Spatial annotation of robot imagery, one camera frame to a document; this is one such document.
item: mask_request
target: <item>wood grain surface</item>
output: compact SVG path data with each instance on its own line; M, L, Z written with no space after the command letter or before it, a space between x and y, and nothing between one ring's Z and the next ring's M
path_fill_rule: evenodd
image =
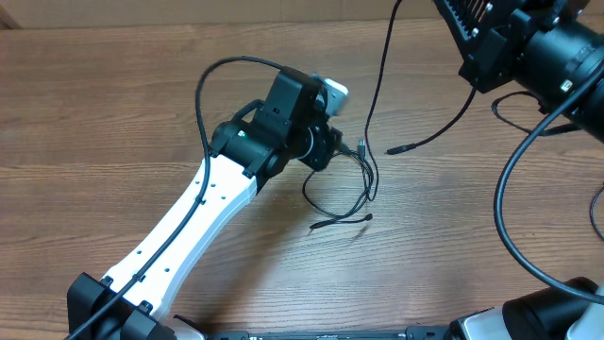
M597 31L604 19L583 19ZM351 92L333 125L353 145L376 86L387 23L181 25L0 32L0 338L59 339L67 288L100 278L156 225L202 159L193 114L205 67L253 55L318 72ZM437 141L389 157L452 118L470 92L440 20L398 21L370 129L377 200L366 225L310 232L324 217L300 194L309 169L291 162L220 233L185 282L173 313L207 330L320 331L445 324L544 288L495 232L493 192L523 133L495 120L478 95ZM203 93L207 130L275 76L233 64ZM515 122L541 115L519 98ZM505 204L512 237L561 280L604 280L604 245L588 205L604 179L604 149L584 132L543 138L514 174ZM344 212L361 190L336 160L310 195Z

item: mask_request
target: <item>beige wall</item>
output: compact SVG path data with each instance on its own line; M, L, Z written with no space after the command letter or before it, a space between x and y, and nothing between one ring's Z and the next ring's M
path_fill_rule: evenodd
M8 17L22 28L387 19L393 4L394 0L0 0ZM586 13L603 14L604 0L592 0ZM430 0L404 0L398 16L429 18L438 12Z

